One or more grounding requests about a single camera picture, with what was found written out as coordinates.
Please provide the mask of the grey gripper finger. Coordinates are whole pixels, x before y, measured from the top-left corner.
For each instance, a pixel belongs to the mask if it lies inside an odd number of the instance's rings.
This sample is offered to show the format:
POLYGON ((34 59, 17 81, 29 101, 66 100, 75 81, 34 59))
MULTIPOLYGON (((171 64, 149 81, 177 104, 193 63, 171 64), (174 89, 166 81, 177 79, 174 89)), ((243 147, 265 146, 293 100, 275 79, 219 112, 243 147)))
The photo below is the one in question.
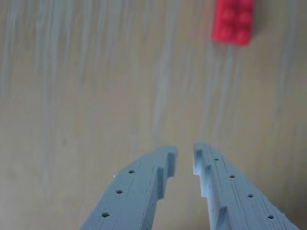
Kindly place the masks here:
POLYGON ((296 230, 284 213, 222 154, 207 144, 194 145, 193 173, 207 199, 212 230, 296 230))
POLYGON ((158 200, 176 170, 177 148, 161 146, 119 171, 81 225, 82 230, 150 230, 158 200))

